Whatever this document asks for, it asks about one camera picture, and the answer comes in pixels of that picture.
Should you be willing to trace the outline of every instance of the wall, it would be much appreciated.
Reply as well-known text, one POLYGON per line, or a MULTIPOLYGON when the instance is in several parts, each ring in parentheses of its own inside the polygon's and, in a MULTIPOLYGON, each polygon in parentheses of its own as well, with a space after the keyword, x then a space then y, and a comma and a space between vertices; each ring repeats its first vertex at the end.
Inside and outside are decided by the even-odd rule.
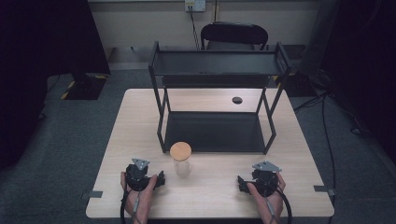
MULTIPOLYGON (((218 10, 206 1, 206 12, 193 13, 199 36, 214 20, 255 23, 269 33, 268 44, 306 45, 318 11, 318 1, 221 1, 218 10)), ((90 2, 105 48, 160 46, 195 48, 190 14, 183 1, 90 2)))

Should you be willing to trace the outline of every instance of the black curtain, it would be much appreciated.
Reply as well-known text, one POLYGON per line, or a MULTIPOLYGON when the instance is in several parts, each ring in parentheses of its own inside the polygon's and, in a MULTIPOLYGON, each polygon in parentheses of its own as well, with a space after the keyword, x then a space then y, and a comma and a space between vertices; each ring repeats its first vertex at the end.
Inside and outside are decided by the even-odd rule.
POLYGON ((86 0, 0 2, 0 168, 23 153, 47 78, 72 70, 109 74, 86 0))

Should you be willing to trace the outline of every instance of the black metal shelf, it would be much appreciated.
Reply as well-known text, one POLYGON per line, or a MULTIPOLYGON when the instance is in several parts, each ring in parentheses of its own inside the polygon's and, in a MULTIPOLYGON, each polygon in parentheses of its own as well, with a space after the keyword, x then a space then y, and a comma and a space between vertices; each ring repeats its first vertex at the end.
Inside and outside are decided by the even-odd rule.
POLYGON ((263 152, 266 154, 276 137, 272 115, 292 71, 281 43, 274 50, 160 50, 155 42, 148 65, 160 112, 158 137, 163 153, 176 142, 188 142, 193 151, 263 152), (265 96, 269 78, 283 77, 271 106, 265 96), (164 95, 160 99, 156 77, 161 77, 164 95), (262 95, 254 112, 182 112, 171 109, 170 88, 254 88, 262 95), (264 103, 271 136, 264 144, 259 112, 264 103), (163 116, 168 121, 163 140, 163 116))

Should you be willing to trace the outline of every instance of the cup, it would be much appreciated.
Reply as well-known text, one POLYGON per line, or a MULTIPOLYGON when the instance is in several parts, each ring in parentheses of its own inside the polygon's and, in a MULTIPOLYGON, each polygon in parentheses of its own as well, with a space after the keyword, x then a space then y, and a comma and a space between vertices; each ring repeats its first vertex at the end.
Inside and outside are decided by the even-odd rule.
POLYGON ((176 174, 185 177, 191 172, 191 147, 188 143, 177 142, 171 146, 171 156, 174 159, 176 174))

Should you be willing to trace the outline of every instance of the power cord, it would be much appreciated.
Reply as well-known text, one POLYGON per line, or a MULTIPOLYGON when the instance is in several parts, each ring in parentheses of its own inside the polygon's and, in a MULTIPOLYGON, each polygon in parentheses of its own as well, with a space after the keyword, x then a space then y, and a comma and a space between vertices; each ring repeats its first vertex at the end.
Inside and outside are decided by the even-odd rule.
MULTIPOLYGON (((326 100, 326 95, 323 96, 323 101, 322 101, 322 120, 323 120, 323 128, 326 136, 326 142, 327 146, 330 152, 330 158, 332 161, 332 188, 335 190, 336 188, 336 178, 335 178, 335 165, 334 165, 334 156, 332 155, 332 146, 330 144, 330 139, 329 139, 329 134, 327 132, 327 125, 326 125, 326 119, 324 116, 324 106, 325 106, 325 100, 326 100)), ((332 207, 335 207, 335 194, 332 196, 332 207)), ((329 217, 328 223, 332 223, 332 216, 329 217)))
POLYGON ((188 8, 189 8, 189 13, 190 13, 191 22, 192 22, 192 34, 194 35, 195 47, 197 48, 197 50, 199 50, 200 49, 199 40, 198 40, 197 32, 195 30, 194 17, 192 16, 192 6, 188 6, 188 8))
MULTIPOLYGON (((313 98, 313 99, 311 99, 311 100, 309 100, 309 101, 307 101, 307 102, 305 102, 305 103, 303 103, 303 104, 300 105, 300 106, 297 106, 296 108, 294 108, 294 112, 297 113, 297 112, 300 110, 300 108, 302 108, 302 107, 308 107, 307 105, 310 105, 310 104, 317 105, 318 103, 322 103, 322 107, 321 107, 321 116, 322 116, 322 122, 323 122, 323 129, 324 129, 325 136, 326 136, 326 142, 327 142, 327 146, 328 146, 329 153, 330 153, 330 158, 331 158, 331 163, 332 163, 332 189, 335 191, 335 189, 336 189, 336 173, 335 173, 334 156, 333 156, 333 154, 332 154, 332 145, 330 144, 330 138, 329 138, 329 133, 328 133, 328 131, 327 131, 327 124, 326 124, 326 119, 325 119, 325 114, 324 114, 325 105, 326 105, 326 104, 327 104, 327 105, 331 105, 331 104, 329 104, 329 103, 326 102, 326 97, 327 97, 327 95, 328 95, 330 92, 329 92, 329 91, 325 91, 325 92, 323 92, 322 94, 318 94, 318 92, 316 91, 316 89, 313 88, 313 90, 315 91, 315 93, 316 93, 318 96, 315 97, 315 98, 313 98)), ((333 207, 335 207, 335 198, 336 198, 336 196, 335 196, 335 194, 334 194, 334 195, 332 196, 332 198, 331 198, 332 206, 333 206, 333 207)), ((332 216, 329 217, 329 220, 328 220, 328 224, 331 224, 331 223, 332 223, 332 216)))

